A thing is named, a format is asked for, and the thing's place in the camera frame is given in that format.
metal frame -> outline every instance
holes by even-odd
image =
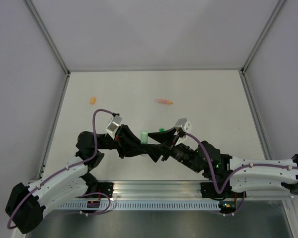
[[[108,69],[108,70],[98,70],[98,71],[142,71],[142,70],[219,70],[219,69],[237,69],[239,70],[239,74],[241,77],[241,82],[245,90],[245,95],[247,98],[247,101],[249,103],[249,107],[252,113],[252,117],[255,123],[255,127],[257,130],[257,134],[261,143],[262,150],[264,152],[265,159],[271,160],[272,156],[270,153],[270,148],[268,145],[267,137],[264,131],[264,127],[260,118],[260,115],[258,113],[258,109],[256,107],[256,103],[252,94],[251,86],[249,84],[249,80],[247,78],[247,70],[252,63],[252,60],[256,56],[256,53],[258,52],[260,46],[262,45],[263,41],[265,40],[267,34],[269,33],[273,23],[277,19],[277,16],[280,14],[281,10],[283,9],[285,3],[287,0],[279,0],[276,4],[272,14],[270,15],[267,23],[265,24],[260,36],[258,37],[252,51],[250,52],[244,66],[241,69],[237,68],[174,68],[174,69],[159,69],[159,68],[153,68],[153,69]],[[64,60],[62,59],[51,35],[49,34],[45,24],[43,23],[42,18],[40,17],[37,9],[35,8],[32,0],[23,0],[24,4],[28,8],[30,14],[32,15],[34,21],[36,22],[39,30],[41,31],[44,39],[46,40],[47,44],[49,45],[53,55],[55,56],[55,59],[58,61],[59,65],[61,66],[62,70],[66,74],[66,79],[63,84],[62,91],[60,92],[59,97],[59,103],[56,108],[54,119],[51,125],[51,128],[49,130],[49,136],[46,140],[45,146],[44,146],[44,153],[41,158],[41,168],[38,173],[38,178],[43,172],[46,160],[49,155],[51,143],[53,140],[56,124],[59,118],[59,114],[61,111],[62,103],[64,100],[65,91],[68,85],[69,76],[70,76],[70,70],[67,68]],[[87,70],[75,70],[75,72],[85,72]],[[200,196],[200,186],[199,181],[113,181],[115,182],[115,191],[116,191],[116,197],[120,200],[128,200],[130,198],[132,199],[142,199],[143,195],[148,193],[154,193],[155,196],[159,195],[161,199],[163,199],[162,194],[165,194],[165,188],[166,185],[169,187],[168,193],[168,199],[170,199],[170,196],[173,196],[173,199],[175,200],[201,200]],[[294,237],[298,238],[298,218],[296,215],[296,212],[294,210],[293,206],[293,196],[289,196],[289,193],[278,191],[275,193],[267,193],[266,191],[263,192],[257,192],[256,194],[248,193],[248,197],[246,200],[249,201],[256,201],[256,200],[282,200],[284,209],[285,209],[285,216],[287,217],[291,231],[294,235]],[[16,236],[12,235],[12,237],[18,237],[17,232],[18,230],[15,229]]]

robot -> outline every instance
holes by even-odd
[[[112,115],[106,134],[96,134],[95,116],[98,112]],[[101,184],[90,171],[104,158],[99,150],[117,150],[122,159],[149,155],[157,162],[160,158],[167,161],[171,157],[195,173],[203,171],[202,176],[212,182],[200,184],[202,198],[244,200],[248,191],[273,189],[288,189],[291,194],[298,195],[298,154],[291,159],[277,161],[249,160],[221,154],[219,149],[207,141],[201,142],[191,135],[189,132],[192,125],[185,118],[179,119],[167,131],[148,134],[159,144],[141,144],[121,121],[119,114],[104,109],[96,110],[93,115],[93,132],[83,131],[79,134],[76,144],[78,151],[63,168],[30,184],[17,184],[12,189],[5,209],[10,216],[8,228],[19,228],[26,234],[68,200],[98,194]],[[197,149],[193,150],[183,144],[188,137],[199,144]],[[235,210],[223,207],[220,212],[234,215]],[[88,215],[88,212],[81,211],[81,214]]]

white tabletop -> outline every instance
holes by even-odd
[[[96,97],[95,105],[90,99]],[[158,104],[156,98],[173,105]],[[187,118],[191,131],[221,150],[249,159],[264,160],[255,125],[237,70],[132,71],[71,73],[44,174],[61,168],[75,155],[77,137],[92,131],[97,109],[120,113],[122,123],[140,137],[142,130],[169,129]],[[110,115],[99,113],[96,130],[105,133]],[[188,138],[192,149],[197,143]],[[201,180],[173,158],[157,163],[148,156],[120,159],[105,153],[91,173],[99,180]]]

green object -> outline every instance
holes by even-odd
[[[147,144],[148,143],[148,132],[142,131],[140,133],[140,143],[141,144]]]

